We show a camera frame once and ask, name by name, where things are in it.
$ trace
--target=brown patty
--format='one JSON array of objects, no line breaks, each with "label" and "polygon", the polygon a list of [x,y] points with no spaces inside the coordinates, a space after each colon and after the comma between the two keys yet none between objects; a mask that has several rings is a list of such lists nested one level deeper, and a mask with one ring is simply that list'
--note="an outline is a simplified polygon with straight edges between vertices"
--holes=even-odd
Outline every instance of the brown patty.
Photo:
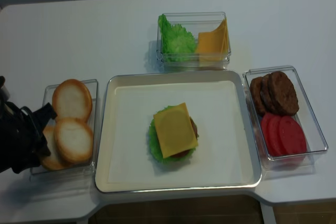
[{"label": "brown patty", "polygon": [[[196,126],[196,124],[194,123],[194,120],[191,117],[190,117],[190,122],[191,122],[191,126],[193,127],[196,139],[197,139],[197,126]],[[172,157],[184,157],[184,156],[186,156],[189,153],[189,151],[190,150],[186,150],[186,151],[177,153],[175,155],[172,155]]]},{"label": "brown patty", "polygon": [[266,108],[260,96],[260,86],[262,77],[254,78],[250,84],[250,91],[253,99],[253,103],[256,107],[257,113],[263,116],[266,113]]},{"label": "brown patty", "polygon": [[273,114],[278,114],[278,111],[272,102],[271,96],[269,95],[269,89],[268,89],[269,75],[270,74],[265,75],[263,77],[263,80],[261,81],[260,95],[261,95],[261,99],[264,102],[266,109],[269,110]]},{"label": "brown patty", "polygon": [[273,104],[281,115],[295,115],[299,111],[298,98],[293,83],[283,72],[273,72],[268,80]]}]

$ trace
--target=yellow cheese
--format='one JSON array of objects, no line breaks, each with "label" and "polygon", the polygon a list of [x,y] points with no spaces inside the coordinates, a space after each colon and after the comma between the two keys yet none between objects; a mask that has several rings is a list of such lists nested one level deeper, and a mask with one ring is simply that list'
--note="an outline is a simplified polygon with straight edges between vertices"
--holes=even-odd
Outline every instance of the yellow cheese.
[{"label": "yellow cheese", "polygon": [[154,115],[163,158],[198,146],[185,103]]},{"label": "yellow cheese", "polygon": [[[228,53],[228,31],[226,19],[213,31],[199,33],[198,54],[226,54]],[[200,56],[200,61],[221,61],[224,55]]]}]

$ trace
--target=clear plastic container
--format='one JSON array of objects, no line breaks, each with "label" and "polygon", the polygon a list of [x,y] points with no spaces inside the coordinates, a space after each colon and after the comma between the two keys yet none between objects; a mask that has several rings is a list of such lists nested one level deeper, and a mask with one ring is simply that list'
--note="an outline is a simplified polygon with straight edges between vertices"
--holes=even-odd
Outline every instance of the clear plastic container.
[{"label": "clear plastic container", "polygon": [[[82,164],[78,164],[75,166],[72,166],[70,168],[62,169],[62,170],[47,170],[43,168],[42,166],[39,167],[32,167],[30,169],[30,180],[33,179],[62,179],[73,176],[92,176],[95,172],[95,166],[96,166],[96,160],[97,160],[97,136],[95,133],[95,125],[96,125],[96,111],[97,111],[97,97],[98,97],[98,81],[97,80],[86,80],[82,81],[82,83],[85,84],[85,86],[90,91],[91,97],[92,97],[92,111],[91,115],[89,117],[89,120],[87,124],[90,126],[93,132],[93,152],[92,157],[88,161]],[[47,104],[48,102],[52,104],[53,101],[53,93],[55,89],[58,87],[58,85],[51,85],[48,86],[45,90],[44,99],[43,99],[43,105]],[[54,126],[56,122],[54,120],[50,120],[48,122],[48,125]]]},{"label": "clear plastic container", "polygon": [[[299,111],[293,118],[301,125],[304,135],[306,137],[307,152],[295,155],[272,156],[269,154],[265,138],[261,130],[261,116],[256,112],[255,106],[252,102],[250,93],[250,83],[252,79],[264,76],[275,71],[284,72],[294,85],[298,102]],[[328,150],[327,142],[324,139],[319,123],[310,106],[309,100],[303,89],[300,78],[292,66],[283,66],[275,68],[263,68],[249,70],[244,74],[245,91],[247,93],[247,104],[250,111],[250,117],[254,128],[254,133],[257,141],[257,147],[261,159],[262,166],[266,170],[274,169],[292,169],[298,166],[312,165],[319,155],[324,154]]]},{"label": "clear plastic container", "polygon": [[[172,24],[180,24],[190,31],[198,43],[198,33],[213,31],[226,19],[225,13],[165,13]],[[165,72],[188,70],[221,70],[230,62],[231,47],[228,36],[228,52],[224,54],[164,54],[161,33],[157,27],[156,56],[160,68]]]}]

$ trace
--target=bread slice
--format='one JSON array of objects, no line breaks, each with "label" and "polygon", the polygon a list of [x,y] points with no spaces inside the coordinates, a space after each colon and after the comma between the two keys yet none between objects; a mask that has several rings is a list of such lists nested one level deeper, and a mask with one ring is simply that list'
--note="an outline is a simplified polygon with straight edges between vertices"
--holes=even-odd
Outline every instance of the bread slice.
[{"label": "bread slice", "polygon": [[58,153],[73,164],[90,159],[93,151],[93,132],[82,120],[63,118],[55,126],[55,139]]},{"label": "bread slice", "polygon": [[54,138],[54,127],[47,126],[43,131],[44,136],[48,142],[48,148],[51,152],[50,156],[40,156],[40,162],[45,169],[48,170],[61,170],[71,166],[65,162],[57,152],[57,147]]},{"label": "bread slice", "polygon": [[92,111],[90,91],[78,80],[66,80],[54,91],[52,106],[57,113],[56,121],[71,117],[87,122]]}]

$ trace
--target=tomato slice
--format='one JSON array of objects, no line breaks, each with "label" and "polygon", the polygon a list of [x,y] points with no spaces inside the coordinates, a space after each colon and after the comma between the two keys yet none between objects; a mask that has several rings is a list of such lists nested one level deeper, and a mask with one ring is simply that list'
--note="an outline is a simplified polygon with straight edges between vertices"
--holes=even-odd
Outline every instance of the tomato slice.
[{"label": "tomato slice", "polygon": [[307,152],[305,134],[301,126],[290,116],[283,116],[281,118],[279,137],[286,154]]},{"label": "tomato slice", "polygon": [[269,123],[269,120],[271,120],[275,115],[271,114],[271,113],[266,113],[262,119],[261,119],[261,130],[262,130],[262,134],[264,135],[264,139],[266,141],[267,138],[267,125]]},{"label": "tomato slice", "polygon": [[275,115],[269,120],[267,125],[267,147],[268,152],[272,156],[282,156],[285,154],[285,150],[281,146],[280,136],[279,136],[279,123],[281,117]]}]

